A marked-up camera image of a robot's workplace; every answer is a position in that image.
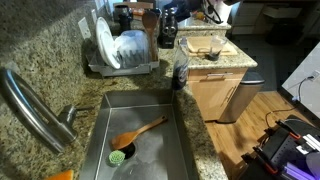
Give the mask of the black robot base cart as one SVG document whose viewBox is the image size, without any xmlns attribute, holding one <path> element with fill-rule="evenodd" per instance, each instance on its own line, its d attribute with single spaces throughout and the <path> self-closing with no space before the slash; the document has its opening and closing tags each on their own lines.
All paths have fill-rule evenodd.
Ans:
<svg viewBox="0 0 320 180">
<path fill-rule="evenodd" d="M 319 180 L 320 129 L 300 119 L 277 121 L 254 146 L 237 180 Z"/>
</svg>

